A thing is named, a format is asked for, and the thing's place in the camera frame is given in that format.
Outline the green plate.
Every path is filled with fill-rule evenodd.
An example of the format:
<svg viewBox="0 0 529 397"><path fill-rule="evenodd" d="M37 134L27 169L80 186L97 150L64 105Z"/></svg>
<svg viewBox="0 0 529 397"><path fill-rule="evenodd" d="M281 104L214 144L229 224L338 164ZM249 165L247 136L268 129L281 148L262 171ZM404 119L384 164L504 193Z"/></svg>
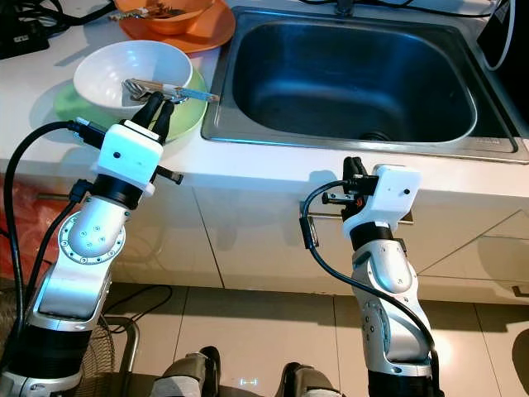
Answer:
<svg viewBox="0 0 529 397"><path fill-rule="evenodd" d="M76 94L72 83L66 84L56 94L53 110L60 120L75 120L76 117L82 117L84 120L96 122L96 124L105 127L109 127L120 120L120 118L111 116L111 114L95 107L82 96ZM205 112L207 112L207 103L197 101L197 99L178 103L174 107L173 114L171 114L170 130L166 143L180 140L182 136L185 136L201 122Z"/></svg>

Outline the grey black robot right leg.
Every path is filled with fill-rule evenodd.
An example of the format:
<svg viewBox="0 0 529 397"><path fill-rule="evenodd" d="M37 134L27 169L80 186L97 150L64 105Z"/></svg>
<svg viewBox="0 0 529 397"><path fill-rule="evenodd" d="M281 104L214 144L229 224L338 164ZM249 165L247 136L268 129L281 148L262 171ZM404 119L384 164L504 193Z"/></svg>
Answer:
<svg viewBox="0 0 529 397"><path fill-rule="evenodd" d="M345 397L313 366L298 362L288 363L281 373L281 382L275 397Z"/></svg>

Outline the stainless steel sink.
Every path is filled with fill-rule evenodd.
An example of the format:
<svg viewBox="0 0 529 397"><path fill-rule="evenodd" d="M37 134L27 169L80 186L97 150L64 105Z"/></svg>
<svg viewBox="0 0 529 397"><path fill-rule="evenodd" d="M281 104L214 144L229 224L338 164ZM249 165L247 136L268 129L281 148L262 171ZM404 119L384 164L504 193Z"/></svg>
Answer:
<svg viewBox="0 0 529 397"><path fill-rule="evenodd" d="M524 136L453 26L233 14L205 139L529 164Z"/></svg>

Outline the brown food scraps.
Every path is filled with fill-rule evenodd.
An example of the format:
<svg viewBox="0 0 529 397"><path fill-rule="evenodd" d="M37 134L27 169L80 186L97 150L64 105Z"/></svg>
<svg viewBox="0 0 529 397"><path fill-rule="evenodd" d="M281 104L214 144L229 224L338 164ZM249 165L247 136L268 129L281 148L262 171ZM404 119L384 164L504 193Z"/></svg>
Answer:
<svg viewBox="0 0 529 397"><path fill-rule="evenodd" d="M146 5L146 7L132 8L108 16L110 22L120 22L124 19L164 19L185 14L184 10L167 7L167 5Z"/></svg>

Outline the white bowl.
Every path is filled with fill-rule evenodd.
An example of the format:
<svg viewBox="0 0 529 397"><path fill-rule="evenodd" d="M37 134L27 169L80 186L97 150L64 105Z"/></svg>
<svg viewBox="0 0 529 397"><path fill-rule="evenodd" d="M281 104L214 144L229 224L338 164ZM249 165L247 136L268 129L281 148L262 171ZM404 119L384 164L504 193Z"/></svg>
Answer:
<svg viewBox="0 0 529 397"><path fill-rule="evenodd" d="M158 41L112 43L88 55L74 73L77 94L110 116L129 120L143 103L131 101L122 83L143 79L185 86L193 77L193 64L180 49Z"/></svg>

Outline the red plastic bag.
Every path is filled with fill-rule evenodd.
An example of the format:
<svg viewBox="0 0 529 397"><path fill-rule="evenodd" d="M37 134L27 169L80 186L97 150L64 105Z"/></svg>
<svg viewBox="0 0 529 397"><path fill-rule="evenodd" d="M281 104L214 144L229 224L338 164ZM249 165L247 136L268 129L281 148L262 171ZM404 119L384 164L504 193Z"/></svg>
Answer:
<svg viewBox="0 0 529 397"><path fill-rule="evenodd" d="M24 284L29 284L31 268L41 248L43 235L50 224L60 215L65 205L69 203L68 194L58 195L58 199L39 199L41 190L26 183L15 181L12 183L12 208L15 209L17 234L20 245L21 265L23 269ZM14 280L14 269L10 252L10 239L7 237L7 223L1 216L1 246L0 246L0 279L4 281ZM53 236L48 243L41 272L42 277L58 257L58 243Z"/></svg>

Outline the black power strip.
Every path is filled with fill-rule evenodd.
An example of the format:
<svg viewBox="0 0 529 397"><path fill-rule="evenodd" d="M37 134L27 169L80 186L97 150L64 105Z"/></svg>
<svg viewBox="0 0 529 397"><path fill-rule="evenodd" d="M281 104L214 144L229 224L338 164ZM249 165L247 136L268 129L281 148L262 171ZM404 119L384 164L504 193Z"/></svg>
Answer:
<svg viewBox="0 0 529 397"><path fill-rule="evenodd" d="M50 48L49 35L40 22L18 19L0 22L0 60Z"/></svg>

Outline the orange plate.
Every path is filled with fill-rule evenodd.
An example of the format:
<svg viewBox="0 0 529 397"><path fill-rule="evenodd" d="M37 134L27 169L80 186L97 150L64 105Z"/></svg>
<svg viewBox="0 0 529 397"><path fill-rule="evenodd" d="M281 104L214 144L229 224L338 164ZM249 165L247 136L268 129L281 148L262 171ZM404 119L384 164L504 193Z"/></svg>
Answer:
<svg viewBox="0 0 529 397"><path fill-rule="evenodd" d="M132 41L159 41L186 54L219 48L231 40L236 30L234 12L224 0L218 0L211 10L204 12L186 33L179 36L156 33L148 29L143 19L127 19L117 24Z"/></svg>

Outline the white kitchen base cabinet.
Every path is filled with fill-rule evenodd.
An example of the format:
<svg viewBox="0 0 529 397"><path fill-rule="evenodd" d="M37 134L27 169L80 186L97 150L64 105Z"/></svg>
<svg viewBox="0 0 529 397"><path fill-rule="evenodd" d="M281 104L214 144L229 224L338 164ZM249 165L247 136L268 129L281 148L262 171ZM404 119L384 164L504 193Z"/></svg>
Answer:
<svg viewBox="0 0 529 397"><path fill-rule="evenodd" d="M418 273L422 301L527 305L529 164L366 155L367 166L420 170L413 224L397 238ZM351 294L310 257L298 226L311 189L341 175L338 159L306 163L290 181L235 178L159 182L132 213L114 281L301 294Z"/></svg>

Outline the metal fork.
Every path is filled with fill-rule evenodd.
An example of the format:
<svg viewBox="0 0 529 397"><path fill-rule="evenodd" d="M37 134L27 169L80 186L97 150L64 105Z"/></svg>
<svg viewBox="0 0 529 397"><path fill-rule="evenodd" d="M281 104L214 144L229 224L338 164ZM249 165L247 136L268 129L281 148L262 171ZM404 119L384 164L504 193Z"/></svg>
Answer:
<svg viewBox="0 0 529 397"><path fill-rule="evenodd" d="M129 99L131 99L131 101L133 102L138 102L138 103L144 103L144 102L147 102L147 98L155 93L155 92L143 92L143 91L139 91L139 90L136 90L136 89L131 89L128 84L124 84L122 83L122 86L124 86L125 90L128 91L129 93Z"/></svg>

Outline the orange bowl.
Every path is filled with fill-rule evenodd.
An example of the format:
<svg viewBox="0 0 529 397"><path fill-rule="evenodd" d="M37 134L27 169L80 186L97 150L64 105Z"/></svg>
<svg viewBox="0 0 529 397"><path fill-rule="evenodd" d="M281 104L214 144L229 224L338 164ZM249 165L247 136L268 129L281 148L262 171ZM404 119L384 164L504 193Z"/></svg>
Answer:
<svg viewBox="0 0 529 397"><path fill-rule="evenodd" d="M120 12L131 12L139 8L168 8L181 11L180 15L161 15L158 12L147 18L135 18L134 22L144 22L156 33L178 35L185 33L189 27L208 11L216 0L113 0Z"/></svg>

